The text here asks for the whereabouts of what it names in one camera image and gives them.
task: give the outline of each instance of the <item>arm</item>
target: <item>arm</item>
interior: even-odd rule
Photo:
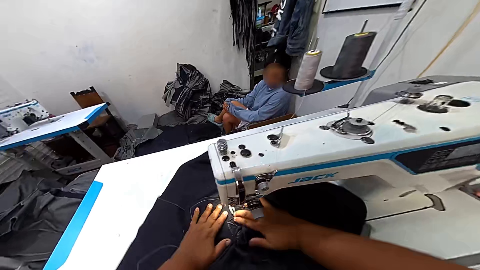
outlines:
[[[232,101],[237,101],[240,102],[243,106],[247,108],[251,108],[253,106],[253,100],[255,99],[255,96],[258,93],[258,90],[260,89],[260,84],[264,84],[265,82],[261,81],[255,85],[253,88],[252,92],[250,92],[248,95],[246,95],[244,98],[227,98],[225,102],[232,102]]]
[[[277,113],[278,109],[283,106],[283,97],[284,96],[280,94],[275,94],[271,96],[267,103],[258,110],[245,110],[241,107],[231,104],[228,107],[228,112],[236,116],[238,119],[247,122],[264,121],[274,116]]]
[[[261,232],[250,245],[269,249],[299,249],[330,270],[465,270],[428,255],[392,244],[321,227],[272,207],[264,198],[264,218],[249,211],[235,212],[234,220]]]
[[[230,239],[223,239],[215,246],[214,238],[227,219],[227,212],[218,216],[222,211],[222,205],[217,205],[213,213],[212,208],[213,205],[208,204],[200,218],[200,210],[195,209],[180,247],[158,270],[203,270],[222,254],[230,244]]]

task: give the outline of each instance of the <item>seated person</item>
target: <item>seated person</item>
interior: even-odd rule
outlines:
[[[219,115],[210,113],[208,120],[223,126],[228,134],[240,122],[259,122],[286,115],[291,95],[282,89],[287,81],[287,70],[279,63],[264,69],[264,79],[244,98],[228,98]]]

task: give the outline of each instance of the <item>hand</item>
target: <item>hand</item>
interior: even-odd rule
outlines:
[[[219,204],[213,213],[212,207],[208,204],[200,218],[198,208],[193,212],[190,227],[171,259],[178,269],[206,269],[230,244],[230,239],[223,239],[216,246],[214,244],[214,238],[228,213],[225,211],[219,217],[222,205]]]
[[[252,213],[247,210],[236,211],[233,215],[233,220],[237,223],[259,231],[265,236],[265,238],[252,238],[249,242],[250,246],[276,250],[300,249],[300,227],[311,223],[274,208],[264,198],[260,201],[264,206],[263,218],[255,220]]]
[[[237,106],[237,107],[240,107],[240,108],[242,108],[242,109],[244,109],[244,110],[247,109],[247,107],[245,107],[243,104],[241,104],[241,103],[238,102],[238,101],[232,101],[232,104],[235,105],[235,106]]]

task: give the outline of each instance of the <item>industrial sewing machine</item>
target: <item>industrial sewing machine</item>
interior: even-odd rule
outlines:
[[[48,111],[35,99],[3,108],[0,110],[0,137],[23,131],[48,117]]]
[[[366,202],[368,219],[441,210],[434,193],[480,176],[480,82],[397,96],[210,145],[222,204],[260,217],[268,193],[334,181]]]

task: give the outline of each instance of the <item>slipper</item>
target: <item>slipper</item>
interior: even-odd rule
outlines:
[[[216,117],[216,115],[214,115],[213,113],[209,113],[208,116],[207,116],[207,119],[208,119],[209,122],[214,123],[216,126],[222,127],[223,123],[219,124],[219,123],[215,122],[215,117]]]

